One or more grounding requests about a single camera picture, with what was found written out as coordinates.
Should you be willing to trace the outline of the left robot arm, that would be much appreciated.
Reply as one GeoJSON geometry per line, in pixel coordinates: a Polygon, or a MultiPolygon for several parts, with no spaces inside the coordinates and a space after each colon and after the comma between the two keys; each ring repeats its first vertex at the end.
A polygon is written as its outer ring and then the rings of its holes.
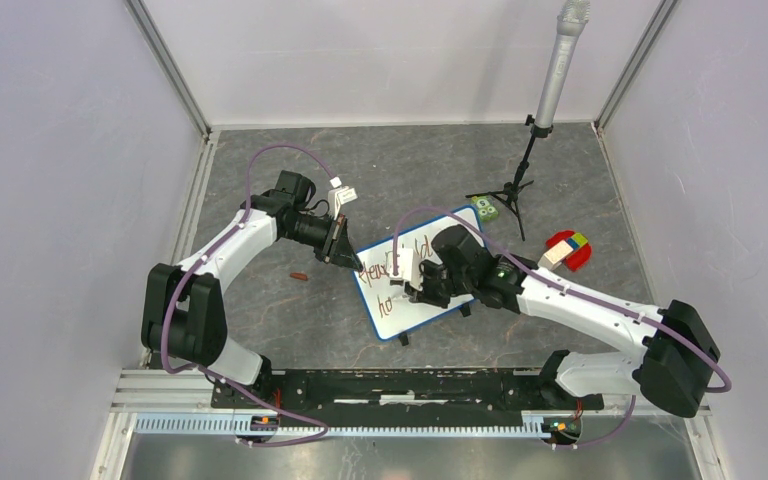
{"type": "Polygon", "coordinates": [[[315,184],[283,170],[274,188],[245,201],[203,248],[175,265],[155,265],[147,278],[142,345],[235,382],[236,394],[250,407],[266,405],[274,394],[271,363],[229,336],[224,294],[259,253],[281,239],[311,247],[325,264],[361,270],[341,211],[357,193],[338,178],[330,183],[329,211],[316,216],[308,205],[315,184]]]}

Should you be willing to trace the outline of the blue framed whiteboard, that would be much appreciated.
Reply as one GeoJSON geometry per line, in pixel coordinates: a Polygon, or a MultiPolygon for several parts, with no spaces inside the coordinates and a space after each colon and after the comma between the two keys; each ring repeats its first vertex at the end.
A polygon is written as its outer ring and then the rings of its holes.
{"type": "MultiPolygon", "coordinates": [[[[398,252],[412,251],[415,257],[407,262],[409,267],[417,268],[422,261],[441,262],[432,240],[442,230],[462,223],[482,228],[479,211],[473,206],[463,206],[453,214],[461,221],[441,215],[400,233],[398,252]]],[[[390,237],[360,249],[357,256],[363,269],[354,274],[355,282],[373,332],[381,341],[394,340],[473,301],[465,294],[444,303],[441,297],[429,297],[408,284],[393,284],[389,277],[393,256],[390,237]]]]}

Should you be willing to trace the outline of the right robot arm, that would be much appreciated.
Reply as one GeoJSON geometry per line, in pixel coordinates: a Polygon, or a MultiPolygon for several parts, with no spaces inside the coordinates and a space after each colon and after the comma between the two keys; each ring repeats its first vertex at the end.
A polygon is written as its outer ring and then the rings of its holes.
{"type": "Polygon", "coordinates": [[[447,308],[467,295],[480,304],[543,318],[584,333],[611,352],[554,352],[537,382],[540,400],[562,408],[575,397],[640,395],[669,414],[694,417],[721,376],[720,350],[698,311],[673,300],[667,307],[625,301],[566,280],[516,255],[492,254],[465,226],[439,232],[436,257],[411,257],[399,271],[413,303],[447,308]]]}

